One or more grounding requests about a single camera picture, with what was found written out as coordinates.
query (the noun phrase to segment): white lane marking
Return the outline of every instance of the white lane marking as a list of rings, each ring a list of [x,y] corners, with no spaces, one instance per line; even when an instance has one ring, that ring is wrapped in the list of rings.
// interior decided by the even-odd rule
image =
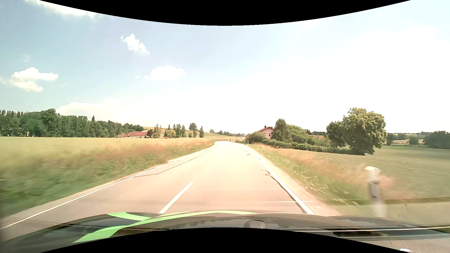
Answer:
[[[205,149],[205,150],[203,150],[203,151],[207,151],[208,149],[211,149],[211,148],[213,148],[213,147],[215,147],[215,146],[216,146],[216,144],[214,144],[213,146],[211,146],[211,147],[209,147],[209,148],[207,148],[207,149]],[[180,160],[186,159],[186,158],[188,158],[188,157],[190,157],[190,156],[193,156],[193,155],[195,155],[195,154],[199,154],[199,153],[194,153],[194,154],[191,154],[191,155],[189,155],[189,156],[183,157],[183,158],[181,158],[181,159],[175,160],[175,161],[173,161],[173,162],[166,163],[166,164],[161,165],[161,166],[159,166],[159,167],[153,168],[153,169],[151,169],[151,170],[147,170],[147,171],[141,172],[141,173],[139,173],[139,174],[136,174],[136,175],[134,175],[134,176],[130,176],[129,178],[126,178],[126,179],[124,179],[124,180],[118,181],[118,182],[116,182],[116,183],[114,183],[114,184],[107,185],[107,186],[105,186],[105,187],[103,187],[103,188],[100,188],[100,189],[98,189],[98,190],[92,191],[92,192],[87,193],[87,194],[85,194],[85,195],[83,195],[83,196],[80,196],[80,197],[78,197],[78,198],[69,200],[69,201],[67,201],[67,202],[64,202],[64,203],[62,203],[62,204],[59,204],[59,205],[57,205],[57,206],[54,206],[54,207],[49,208],[49,209],[47,209],[47,210],[44,210],[44,211],[42,211],[42,212],[38,212],[37,214],[33,214],[33,215],[31,215],[31,216],[28,216],[28,217],[26,217],[26,218],[23,218],[22,220],[16,221],[16,222],[14,222],[14,223],[11,223],[11,224],[9,224],[9,225],[7,225],[7,226],[4,226],[4,227],[0,228],[0,230],[2,230],[2,229],[4,229],[4,228],[7,228],[7,227],[10,227],[10,226],[12,226],[12,225],[16,225],[16,224],[18,224],[18,223],[21,223],[22,221],[26,221],[26,220],[28,220],[28,219],[31,219],[31,218],[33,218],[33,217],[35,217],[35,216],[38,216],[38,215],[40,215],[40,214],[43,214],[43,213],[45,213],[45,212],[48,212],[48,211],[50,211],[50,210],[53,210],[53,209],[55,209],[55,208],[58,208],[58,207],[60,207],[60,206],[65,205],[65,204],[68,204],[68,203],[70,203],[70,202],[72,202],[72,201],[75,201],[75,200],[77,200],[77,199],[81,199],[81,198],[83,198],[83,197],[86,197],[86,196],[88,196],[88,195],[91,195],[91,194],[93,194],[94,192],[98,192],[99,190],[103,190],[103,189],[106,189],[106,188],[108,188],[108,187],[110,187],[110,186],[116,185],[116,184],[118,184],[118,183],[122,183],[123,181],[126,181],[126,180],[128,180],[128,179],[131,179],[131,178],[133,178],[133,177],[136,177],[136,176],[145,174],[145,173],[150,172],[150,171],[152,171],[152,170],[156,170],[156,169],[158,169],[158,168],[161,168],[161,167],[163,167],[163,166],[169,165],[169,164],[171,164],[171,163],[178,162],[178,161],[180,161]]]
[[[258,161],[267,169],[267,171],[274,177],[274,179],[289,193],[289,195],[291,195],[291,197],[302,207],[303,210],[305,210],[306,213],[308,214],[315,214],[311,209],[309,209],[309,207],[303,203],[303,201],[297,196],[295,195],[295,193],[293,191],[291,191],[291,189],[289,189],[289,187],[287,185],[285,185],[283,183],[283,181],[281,181],[281,179],[279,179],[248,147],[247,147],[248,151],[250,151],[250,153],[253,154],[254,157],[256,157],[256,159],[258,159]]]
[[[169,207],[175,203],[175,201],[183,194],[185,193],[185,191],[187,191],[189,189],[189,187],[191,187],[191,185],[194,182],[190,182],[183,190],[181,190],[181,192],[179,192],[177,194],[177,196],[175,196],[165,207],[163,207],[163,209],[161,209],[161,211],[159,211],[159,213],[164,213],[165,211],[167,211],[169,209]]]

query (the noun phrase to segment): forest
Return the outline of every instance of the forest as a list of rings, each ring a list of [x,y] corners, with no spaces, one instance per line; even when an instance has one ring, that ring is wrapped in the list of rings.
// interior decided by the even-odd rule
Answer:
[[[51,108],[40,112],[0,111],[0,136],[24,137],[115,137],[143,131],[139,125],[95,120],[92,116],[60,115]]]

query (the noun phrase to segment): white roadside post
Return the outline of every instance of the white roadside post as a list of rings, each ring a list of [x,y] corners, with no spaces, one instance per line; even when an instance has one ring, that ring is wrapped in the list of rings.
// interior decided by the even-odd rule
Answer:
[[[381,196],[381,189],[379,185],[380,170],[372,166],[367,166],[365,169],[369,173],[369,194],[374,215],[376,217],[386,218],[386,205]]]

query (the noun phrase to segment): hedge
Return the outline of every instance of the hedge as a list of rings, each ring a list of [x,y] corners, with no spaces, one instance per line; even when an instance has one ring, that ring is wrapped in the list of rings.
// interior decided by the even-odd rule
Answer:
[[[335,153],[335,154],[355,154],[349,148],[332,148],[332,147],[322,147],[322,146],[314,146],[306,143],[288,143],[282,142],[278,140],[263,140],[261,143],[278,148],[278,149],[299,149],[299,150],[307,150],[307,151],[315,151],[315,152],[324,152],[324,153]]]

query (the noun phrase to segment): green stripe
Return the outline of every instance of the green stripe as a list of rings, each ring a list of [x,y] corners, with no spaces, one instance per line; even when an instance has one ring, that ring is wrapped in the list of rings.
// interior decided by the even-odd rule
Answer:
[[[113,213],[108,213],[108,215],[118,217],[118,218],[124,218],[124,219],[128,219],[128,220],[134,220],[134,221],[144,221],[144,220],[148,220],[148,219],[152,218],[152,217],[148,217],[148,216],[129,214],[127,212],[113,212]]]
[[[139,226],[139,225],[148,224],[148,223],[157,222],[157,221],[165,221],[165,220],[170,220],[170,219],[184,218],[184,217],[189,217],[189,216],[203,215],[203,214],[210,214],[210,213],[230,213],[230,214],[237,214],[237,215],[246,215],[246,214],[256,214],[257,212],[204,211],[204,212],[183,213],[183,214],[178,214],[178,215],[173,215],[173,216],[164,216],[164,217],[158,216],[158,217],[151,218],[151,219],[148,219],[148,220],[139,221],[139,222],[136,222],[134,224],[127,225],[127,226],[113,226],[113,227],[103,228],[103,229],[97,230],[95,232],[92,232],[90,234],[87,234],[87,235],[81,237],[80,239],[76,240],[74,243],[80,243],[80,242],[87,242],[87,241],[93,241],[93,240],[109,238],[109,237],[111,237],[113,234],[115,234],[117,231],[119,231],[122,228]]]

